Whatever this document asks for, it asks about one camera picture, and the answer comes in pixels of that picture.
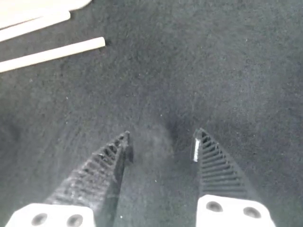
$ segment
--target white rod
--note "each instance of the white rod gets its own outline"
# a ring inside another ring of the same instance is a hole
[[[45,61],[62,58],[72,54],[97,49],[103,46],[105,46],[105,40],[103,37],[99,37],[81,43],[71,44],[40,53],[34,53],[21,58],[0,62],[0,72],[6,72]]]
[[[40,17],[34,20],[24,22],[12,27],[5,28],[0,30],[0,42],[8,40],[19,35],[24,35],[41,28],[45,28],[54,24],[58,24],[65,20],[71,18],[69,11],[57,12],[54,14],[46,15],[45,17]]]
[[[22,13],[13,14],[10,17],[1,17],[0,28],[9,27],[25,21],[36,19],[47,14],[45,9],[28,10]]]

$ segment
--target bolt hole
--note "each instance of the bolt hole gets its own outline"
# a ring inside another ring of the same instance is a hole
[[[70,216],[70,218],[67,220],[66,225],[68,227],[79,227],[83,222],[83,217],[80,214],[75,214]]]
[[[253,207],[246,207],[243,210],[244,214],[251,218],[261,218],[261,214]]]
[[[45,213],[38,214],[33,218],[32,225],[33,226],[42,225],[43,223],[45,223],[46,219],[47,219],[47,214]]]
[[[222,212],[223,211],[221,205],[214,201],[207,203],[206,208],[213,212]]]

